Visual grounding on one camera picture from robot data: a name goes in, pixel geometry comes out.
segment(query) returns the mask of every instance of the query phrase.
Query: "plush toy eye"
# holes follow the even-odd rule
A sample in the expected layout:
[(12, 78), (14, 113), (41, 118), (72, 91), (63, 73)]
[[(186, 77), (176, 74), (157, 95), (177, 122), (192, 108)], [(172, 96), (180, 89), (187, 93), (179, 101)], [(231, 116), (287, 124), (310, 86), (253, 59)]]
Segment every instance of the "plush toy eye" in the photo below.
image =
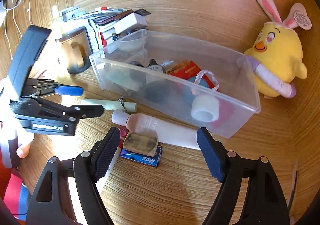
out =
[(257, 40), (259, 40), (262, 36), (262, 31), (259, 33)]
[(266, 38), (266, 43), (267, 44), (270, 44), (273, 39), (275, 39), (275, 33), (274, 32), (270, 32), (268, 35), (267, 35), (267, 38)]

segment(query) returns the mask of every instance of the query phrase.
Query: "wooden desk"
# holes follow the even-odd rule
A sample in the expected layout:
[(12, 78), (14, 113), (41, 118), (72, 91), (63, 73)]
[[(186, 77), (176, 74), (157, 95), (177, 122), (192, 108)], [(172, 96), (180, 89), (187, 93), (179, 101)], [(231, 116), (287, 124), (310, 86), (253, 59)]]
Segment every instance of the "wooden desk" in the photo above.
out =
[[(293, 0), (275, 0), (279, 13), (285, 18)], [(24, 9), (16, 13), (21, 31), (28, 26)], [(255, 0), (31, 0), (33, 23), (50, 27), (50, 8), (58, 4), (60, 9), (80, 5), (87, 11), (99, 6), (123, 8), (145, 8), (152, 15), (148, 17), (149, 29), (192, 36), (215, 42), (244, 52), (257, 37), (268, 18)], [(9, 25), (13, 26), (9, 13)], [(9, 28), (9, 37), (14, 50), (19, 41), (15, 28)], [(5, 39), (0, 42), (1, 51), (8, 51)], [(57, 51), (49, 49), (50, 56)], [(8, 53), (6, 65), (9, 65)], [(0, 67), (4, 74), (7, 68)], [(84, 97), (89, 99), (119, 99), (119, 95), (100, 90), (92, 69), (76, 75), (62, 75), (57, 78), (64, 84), (83, 86)], [(53, 96), (57, 102), (68, 98)], [(284, 98), (261, 99), (262, 111), (254, 115), (231, 139), (218, 136), (227, 150), (234, 150), (240, 156), (257, 159), (266, 156), (270, 160), (286, 199), (292, 189), (292, 172), (296, 162), (296, 148), (293, 141), (291, 118), (288, 109), (292, 102)], [(180, 123), (167, 115), (139, 105), (138, 112), (150, 114), (167, 121)], [(29, 156), (22, 161), (21, 173), (26, 185), (32, 191), (36, 181), (51, 156), (61, 160), (69, 159), (90, 149), (101, 140), (111, 127), (112, 112), (106, 111), (96, 119), (80, 121), (75, 137), (53, 137), (37, 135), (32, 143)], [(238, 221), (247, 180), (244, 179), (239, 200), (232, 218)], [(201, 224), (209, 212), (219, 191), (220, 184), (210, 176), (210, 172), (199, 151), (163, 145), (161, 164), (150, 168), (128, 160), (119, 159), (110, 175), (102, 199), (115, 224)]]

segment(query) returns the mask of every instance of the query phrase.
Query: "human hand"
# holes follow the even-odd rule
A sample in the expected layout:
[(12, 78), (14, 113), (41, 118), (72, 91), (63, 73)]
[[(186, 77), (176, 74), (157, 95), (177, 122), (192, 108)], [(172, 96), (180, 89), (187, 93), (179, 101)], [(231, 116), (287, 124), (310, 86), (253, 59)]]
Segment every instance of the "human hand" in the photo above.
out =
[(21, 127), (21, 124), (15, 118), (13, 112), (10, 109), (10, 94), (11, 83), (8, 79), (0, 81), (0, 140), (11, 140), (18, 137), (19, 148), (17, 149), (17, 155), (20, 158), (25, 158), (29, 154), (30, 143), (34, 139), (34, 134), (27, 132)]

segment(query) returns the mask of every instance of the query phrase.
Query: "round tag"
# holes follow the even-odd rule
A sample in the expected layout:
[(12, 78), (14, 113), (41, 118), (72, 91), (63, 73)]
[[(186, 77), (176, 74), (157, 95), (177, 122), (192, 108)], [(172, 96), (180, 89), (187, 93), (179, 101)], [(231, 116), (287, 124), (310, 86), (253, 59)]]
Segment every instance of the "round tag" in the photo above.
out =
[(311, 20), (307, 15), (304, 15), (300, 11), (296, 11), (293, 15), (296, 23), (305, 30), (309, 30), (312, 27)]

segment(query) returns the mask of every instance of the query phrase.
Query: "blue box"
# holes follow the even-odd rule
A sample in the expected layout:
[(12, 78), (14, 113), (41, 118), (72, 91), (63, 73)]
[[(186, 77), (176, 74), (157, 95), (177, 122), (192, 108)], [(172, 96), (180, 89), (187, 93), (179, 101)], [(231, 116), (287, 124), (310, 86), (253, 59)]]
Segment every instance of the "blue box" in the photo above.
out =
[(160, 163), (161, 155), (162, 155), (161, 146), (157, 147), (156, 155), (154, 157), (133, 153), (131, 151), (125, 150), (124, 148), (121, 150), (121, 153), (120, 153), (120, 157), (122, 158), (130, 159), (130, 160), (133, 160), (142, 164), (151, 165), (154, 167), (158, 166), (158, 164)]

